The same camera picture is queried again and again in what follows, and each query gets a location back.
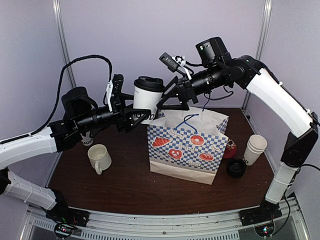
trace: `red illustration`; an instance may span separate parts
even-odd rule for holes
[[[182,157],[182,151],[180,151],[178,149],[170,149],[168,154],[173,159],[180,159]]]
[[[205,143],[204,138],[200,135],[192,135],[190,137],[190,141],[193,145],[196,145],[196,146],[201,146]]]
[[[201,153],[199,158],[207,162],[212,162],[214,160],[214,156],[212,156],[210,153]]]
[[[161,146],[164,146],[170,142],[171,142],[170,139],[156,137],[154,142],[152,143],[152,147],[154,147],[154,148],[161,147]]]

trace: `mug handle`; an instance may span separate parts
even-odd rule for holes
[[[98,174],[98,175],[102,174],[102,171],[101,171],[101,168],[99,167],[99,162],[98,161],[96,161],[94,163],[94,169],[95,169],[96,174]]]

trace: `red object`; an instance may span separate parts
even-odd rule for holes
[[[192,144],[196,145],[196,146],[201,146],[205,143],[205,140],[202,136],[200,135],[192,135],[190,137],[190,141]]]
[[[199,158],[207,162],[212,162],[214,160],[214,156],[212,156],[210,153],[201,153]]]
[[[223,154],[223,159],[230,159],[233,158],[237,154],[237,145],[235,141],[229,138],[228,143],[226,144],[224,154]]]
[[[161,147],[161,146],[164,146],[170,142],[171,142],[170,139],[156,137],[154,142],[152,143],[152,147],[154,147],[154,148]]]
[[[180,151],[178,149],[170,149],[168,154],[173,159],[180,159],[182,157],[182,151]]]

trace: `checkered paper bag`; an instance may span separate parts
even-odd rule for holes
[[[228,119],[196,107],[160,111],[147,129],[151,172],[211,185],[228,142]]]

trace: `dark wood surface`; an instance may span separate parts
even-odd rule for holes
[[[238,146],[236,157],[242,158],[253,134],[246,118],[240,109],[214,110],[229,116],[225,134]],[[49,187],[62,191],[71,207],[144,215],[235,210],[259,205],[273,179],[264,154],[241,178],[228,176],[229,160],[223,159],[212,185],[150,172],[146,125],[128,134],[113,126],[96,136],[94,144],[104,144],[112,158],[102,175],[91,167],[89,147],[80,142],[62,154],[51,179]]]

